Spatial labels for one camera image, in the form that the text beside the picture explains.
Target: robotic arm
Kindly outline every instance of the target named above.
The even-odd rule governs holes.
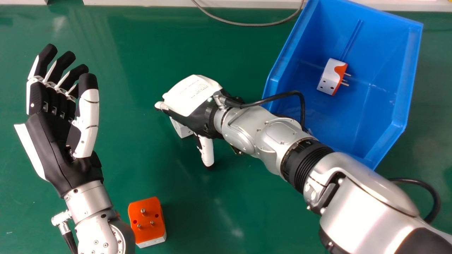
[[[321,216],[319,237],[330,253],[452,253],[452,236],[422,220],[400,188],[320,143],[303,119],[275,116],[259,106],[262,101],[243,104],[201,75],[180,81],[163,98],[155,108],[176,129],[193,131],[205,166],[213,164],[212,139],[221,138],[303,194],[307,209]]]
[[[47,70],[56,53],[48,44],[36,57],[26,84],[28,120],[14,127],[36,173],[66,202],[68,209],[55,215],[52,224],[71,253],[133,254],[132,229],[113,209],[93,151],[99,125],[96,76],[80,65],[61,77],[75,61],[70,51]],[[67,224],[70,219],[78,247]]]

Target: blue bin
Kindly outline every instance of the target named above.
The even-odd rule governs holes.
[[[407,124],[422,26],[347,0],[309,0],[263,98],[301,91],[312,135],[375,170]],[[335,96],[316,89],[329,58],[348,63],[352,75]],[[299,119],[296,97],[265,107]]]

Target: black ribbed joint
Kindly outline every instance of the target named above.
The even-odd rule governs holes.
[[[323,157],[333,152],[317,140],[303,140],[286,154],[281,165],[281,174],[298,192],[303,193],[309,173]]]

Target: green surface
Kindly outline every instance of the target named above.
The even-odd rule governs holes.
[[[214,10],[270,22],[292,10]],[[452,14],[399,13],[424,23],[406,132],[377,171],[432,183],[443,199],[434,226],[452,233]],[[13,124],[24,122],[25,81],[49,42],[72,50],[99,80],[95,150],[106,188],[125,221],[130,202],[157,196],[166,243],[137,253],[324,253],[319,217],[300,194],[249,156],[215,142],[207,172],[192,138],[181,140],[155,101],[180,79],[202,74],[246,100],[260,98],[294,21],[268,28],[219,23],[191,8],[0,6],[0,253],[68,253],[50,218],[65,209],[34,172]],[[407,188],[426,214],[426,192]]]

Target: orange plug adapter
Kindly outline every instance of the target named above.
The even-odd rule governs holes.
[[[138,247],[144,248],[166,241],[162,207],[157,197],[130,203],[128,213]]]

